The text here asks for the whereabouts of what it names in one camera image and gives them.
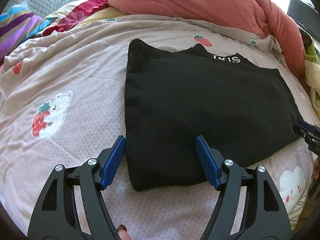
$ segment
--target bed sheet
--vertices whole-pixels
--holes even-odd
[[[199,20],[135,15],[28,40],[5,58],[0,76],[0,195],[25,234],[55,165],[81,165],[111,147],[119,134],[125,136],[127,50],[135,38],[172,52],[199,42],[210,53],[238,52],[259,67],[277,68],[304,120],[319,125],[308,95],[280,63],[272,36],[261,40]],[[268,169],[289,216],[296,216],[310,183],[312,161],[299,139],[259,163]],[[135,192],[124,158],[102,194],[115,226],[126,225],[133,240],[194,240],[202,235],[219,193],[207,182]],[[232,233],[239,229],[244,198],[243,189]],[[78,187],[76,202],[82,229],[89,233]]]

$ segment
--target painted fingernail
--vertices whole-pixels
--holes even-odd
[[[118,226],[118,228],[117,228],[117,232],[119,232],[119,230],[120,230],[120,229],[122,229],[122,230],[124,230],[124,231],[128,232],[127,228],[126,228],[123,224],[121,224],[121,225],[119,225],[119,226]]]

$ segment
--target blue rubber tip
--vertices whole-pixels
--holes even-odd
[[[311,124],[304,121],[303,119],[300,119],[298,121],[298,125],[302,126],[304,129],[308,130],[311,133],[315,131],[315,128]]]
[[[102,189],[106,189],[109,185],[112,184],[113,179],[116,176],[116,172],[119,168],[119,165],[124,155],[124,145],[125,145],[125,138],[122,137],[119,140],[113,152],[111,153],[108,161],[104,165],[103,175],[100,182]]]
[[[196,138],[196,152],[204,170],[204,174],[207,177],[209,184],[218,190],[222,184],[219,179],[219,168],[213,160],[209,150],[210,149],[206,147],[202,138],[198,136]]]

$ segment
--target metal pivot bolt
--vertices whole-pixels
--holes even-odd
[[[224,164],[227,166],[232,166],[233,165],[233,161],[232,160],[225,160]]]
[[[263,166],[259,166],[259,167],[258,167],[258,171],[260,171],[260,172],[265,172],[265,171],[266,171],[266,168],[263,167]]]
[[[59,164],[54,169],[55,171],[61,171],[63,169],[63,166]]]
[[[89,165],[95,165],[97,163],[97,160],[96,159],[90,159],[88,160],[88,164]]]

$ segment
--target red strawberry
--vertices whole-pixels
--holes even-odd
[[[205,37],[202,36],[202,35],[196,35],[196,36],[193,37],[193,39],[194,39],[196,42],[199,42],[200,44],[202,44],[203,46],[212,47],[211,41],[209,41],[207,38],[205,38]]]
[[[38,112],[33,118],[32,122],[32,135],[33,136],[39,136],[39,132],[47,127],[48,123],[44,122],[44,117],[46,115],[49,115],[49,109],[45,112],[41,113]]]
[[[23,61],[20,61],[17,65],[15,65],[15,66],[12,67],[12,71],[13,71],[16,75],[20,74],[21,69],[22,69],[22,63],[23,63]]]

